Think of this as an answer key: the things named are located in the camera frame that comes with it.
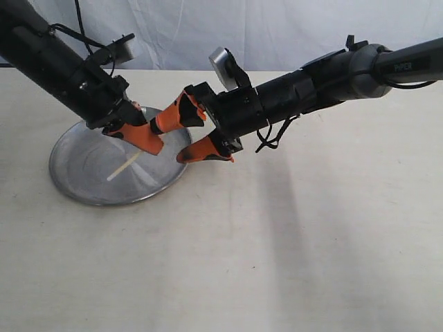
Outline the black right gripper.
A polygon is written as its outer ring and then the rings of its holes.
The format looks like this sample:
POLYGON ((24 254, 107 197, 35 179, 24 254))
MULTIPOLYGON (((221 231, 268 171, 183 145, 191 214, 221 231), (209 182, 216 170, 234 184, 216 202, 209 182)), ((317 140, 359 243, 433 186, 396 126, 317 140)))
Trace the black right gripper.
POLYGON ((240 138, 269 126, 259 95, 250 84, 216 94, 203 82, 189 85, 184 91, 150 120, 152 132, 161 135, 182 128, 203 127, 206 114, 215 129, 183 148, 176 157, 178 163, 233 162, 232 154, 243 150, 240 138))

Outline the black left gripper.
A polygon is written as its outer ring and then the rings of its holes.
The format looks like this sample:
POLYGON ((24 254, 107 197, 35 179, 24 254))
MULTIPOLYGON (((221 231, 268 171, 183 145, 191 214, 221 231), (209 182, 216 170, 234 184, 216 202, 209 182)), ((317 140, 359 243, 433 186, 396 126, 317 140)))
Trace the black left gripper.
POLYGON ((145 151, 158 155, 163 141, 147 124, 139 103, 127 96, 129 82, 120 75, 104 71, 91 58, 84 60, 69 80, 71 97, 77 114, 88 128, 103 128, 102 133, 118 138, 145 151))

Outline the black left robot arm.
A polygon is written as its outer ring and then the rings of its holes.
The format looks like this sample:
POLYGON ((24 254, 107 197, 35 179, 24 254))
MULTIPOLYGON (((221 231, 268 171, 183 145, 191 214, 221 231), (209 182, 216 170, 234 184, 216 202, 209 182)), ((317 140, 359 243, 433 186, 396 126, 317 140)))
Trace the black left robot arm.
POLYGON ((103 45, 62 24, 49 24, 28 1, 1 2, 1 57, 80 116, 152 155, 163 141, 126 94, 128 82, 102 69, 132 58, 134 34, 103 45))

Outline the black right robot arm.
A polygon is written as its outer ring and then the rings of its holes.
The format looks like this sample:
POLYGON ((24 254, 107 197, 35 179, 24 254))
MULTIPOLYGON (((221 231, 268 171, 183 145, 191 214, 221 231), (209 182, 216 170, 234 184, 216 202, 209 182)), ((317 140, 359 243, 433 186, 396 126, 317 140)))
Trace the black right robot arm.
POLYGON ((178 153, 179 163, 230 161, 250 133, 272 130, 274 124, 285 131, 302 115, 348 100, 382 98, 391 89, 434 84, 442 79, 442 40, 390 50, 349 36, 344 49, 258 86, 227 48, 216 49, 210 62, 224 91, 216 93, 207 83, 187 86, 150 121, 157 135, 200 127, 206 118, 213 121, 213 131, 178 153))

